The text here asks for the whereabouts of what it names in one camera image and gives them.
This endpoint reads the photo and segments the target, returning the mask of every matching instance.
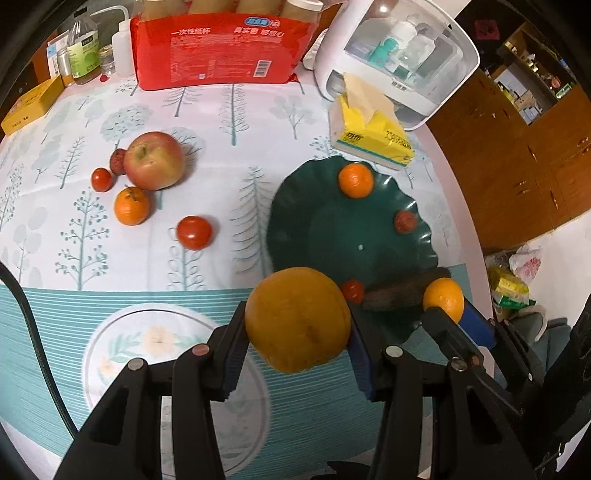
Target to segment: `barcode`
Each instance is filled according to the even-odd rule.
[[[269,67],[271,66],[270,60],[259,60],[256,64],[255,74],[252,76],[253,78],[264,78],[267,76],[267,72],[269,72]]]

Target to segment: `yellow tissue box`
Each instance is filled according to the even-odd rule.
[[[343,74],[346,93],[330,108],[333,147],[388,168],[404,168],[414,157],[394,104],[373,85]]]
[[[63,90],[61,76],[57,76],[22,95],[0,124],[4,133],[11,135],[45,115]]]

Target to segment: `black cable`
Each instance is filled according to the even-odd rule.
[[[45,379],[45,384],[47,385],[49,394],[53,399],[53,403],[56,405],[57,411],[60,414],[64,425],[68,429],[68,432],[70,432],[72,438],[74,438],[78,434],[78,429],[76,428],[76,425],[74,425],[72,417],[70,417],[70,413],[68,412],[66,405],[61,398],[60,392],[57,389],[56,381],[53,378],[51,368],[47,362],[45,350],[43,349],[41,337],[39,336],[39,330],[37,329],[37,323],[35,322],[35,317],[33,315],[33,311],[31,310],[31,306],[29,305],[29,301],[27,300],[27,296],[25,295],[21,286],[18,284],[17,279],[14,278],[10,270],[7,269],[7,267],[4,266],[2,262],[0,262],[0,280],[4,282],[8,290],[10,290],[10,293],[12,293],[12,296],[14,296],[14,299],[17,301],[18,306],[21,308],[22,316],[25,318],[25,323],[27,324],[27,329],[29,330],[29,336],[31,337],[31,343],[33,344],[33,349],[35,350],[35,355],[37,357],[37,361],[39,362],[39,367],[41,368],[41,373]]]

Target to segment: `white storage box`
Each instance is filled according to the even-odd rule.
[[[397,28],[401,22],[404,28]],[[410,37],[409,24],[416,30]],[[406,37],[393,34],[396,30],[406,31]],[[388,38],[395,40],[386,44]],[[396,46],[392,51],[378,55],[379,49],[391,44]],[[397,105],[403,127],[413,130],[479,63],[472,40],[429,0],[354,0],[341,7],[329,27],[316,55],[314,75],[322,95],[331,100],[344,91],[343,73],[363,78]]]

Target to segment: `red plastic bag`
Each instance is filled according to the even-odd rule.
[[[211,83],[285,83],[316,24],[247,14],[179,15],[131,21],[144,90]]]

